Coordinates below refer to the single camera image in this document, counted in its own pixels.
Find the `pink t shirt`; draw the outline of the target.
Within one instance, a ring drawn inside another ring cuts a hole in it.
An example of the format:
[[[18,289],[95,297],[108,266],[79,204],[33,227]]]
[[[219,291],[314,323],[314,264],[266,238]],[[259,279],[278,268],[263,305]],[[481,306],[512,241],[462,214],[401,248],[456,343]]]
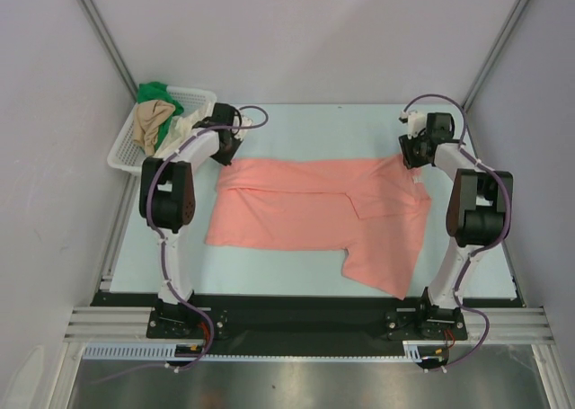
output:
[[[344,277],[406,298],[432,199],[400,155],[296,162],[245,158],[217,182],[206,242],[343,251]]]

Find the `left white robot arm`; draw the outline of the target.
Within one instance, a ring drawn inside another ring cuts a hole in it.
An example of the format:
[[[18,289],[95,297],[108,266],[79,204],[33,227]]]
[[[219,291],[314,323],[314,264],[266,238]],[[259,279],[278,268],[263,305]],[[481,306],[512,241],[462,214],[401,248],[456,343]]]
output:
[[[252,125],[227,103],[209,103],[177,120],[156,155],[141,165],[139,212],[155,231],[160,250],[162,283],[149,317],[152,339],[192,335],[205,319],[185,306],[193,298],[184,241],[195,211],[194,173],[208,159],[230,165]]]

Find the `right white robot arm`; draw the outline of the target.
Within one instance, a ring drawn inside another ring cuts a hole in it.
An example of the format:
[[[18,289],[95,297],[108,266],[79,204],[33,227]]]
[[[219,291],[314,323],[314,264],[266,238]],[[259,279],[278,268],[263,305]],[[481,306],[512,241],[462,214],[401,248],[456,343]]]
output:
[[[397,310],[392,339],[464,339],[464,288],[484,254],[509,234],[513,176],[483,164],[455,138],[455,120],[445,112],[402,112],[407,132],[399,138],[409,169],[430,164],[453,183],[446,213],[449,243],[434,280],[412,311]]]

